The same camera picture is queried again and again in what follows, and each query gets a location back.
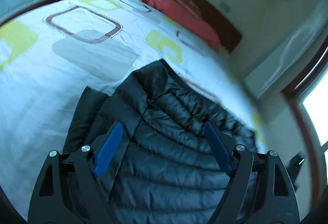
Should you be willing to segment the black quilted puffer jacket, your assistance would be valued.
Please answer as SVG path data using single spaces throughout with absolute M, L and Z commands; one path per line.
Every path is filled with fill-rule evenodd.
M 63 152 L 97 147 L 119 122 L 122 140 L 98 178 L 116 221 L 206 223 L 229 181 L 204 136 L 208 121 L 236 144 L 257 150 L 252 130 L 159 60 L 132 72 L 111 95 L 86 87 Z

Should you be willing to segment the right window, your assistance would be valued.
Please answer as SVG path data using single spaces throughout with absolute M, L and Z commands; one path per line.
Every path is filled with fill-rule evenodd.
M 323 152 L 327 151 L 327 80 L 322 79 L 303 101 Z

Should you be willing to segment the curtain at right window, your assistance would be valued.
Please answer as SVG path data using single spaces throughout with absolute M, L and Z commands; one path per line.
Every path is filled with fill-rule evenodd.
M 304 52 L 327 27 L 327 0 L 321 0 L 314 11 L 288 34 L 246 77 L 246 85 L 259 98 Z

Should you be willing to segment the patterned white bed sheet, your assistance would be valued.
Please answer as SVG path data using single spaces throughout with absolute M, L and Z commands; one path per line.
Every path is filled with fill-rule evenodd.
M 48 154 L 63 152 L 86 87 L 114 93 L 134 71 L 164 60 L 194 91 L 260 140 L 259 112 L 223 48 L 139 0 L 64 0 L 1 28 L 1 188 L 28 220 Z

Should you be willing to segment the small orange patterned cushion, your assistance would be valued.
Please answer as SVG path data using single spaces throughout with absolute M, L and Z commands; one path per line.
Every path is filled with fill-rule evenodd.
M 200 8 L 192 0 L 175 0 L 196 19 L 202 19 Z

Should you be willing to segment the red pillow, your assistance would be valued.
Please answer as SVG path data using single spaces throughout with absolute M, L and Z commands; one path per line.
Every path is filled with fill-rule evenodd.
M 175 0 L 140 1 L 162 12 L 176 23 L 203 39 L 213 49 L 220 45 L 221 41 L 217 32 L 207 22 L 197 19 Z

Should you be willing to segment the dark wooden headboard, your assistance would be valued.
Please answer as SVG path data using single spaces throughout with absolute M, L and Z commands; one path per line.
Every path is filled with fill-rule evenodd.
M 205 20 L 217 32 L 221 45 L 231 53 L 240 43 L 242 33 L 207 0 L 192 0 Z

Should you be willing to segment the wall socket plate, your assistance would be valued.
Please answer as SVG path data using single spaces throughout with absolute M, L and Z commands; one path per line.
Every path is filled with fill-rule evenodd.
M 221 2 L 220 2 L 220 7 L 221 7 L 226 13 L 229 13 L 230 10 L 231 10 L 230 6 L 229 6 L 226 2 L 224 2 L 224 1 L 221 1 Z

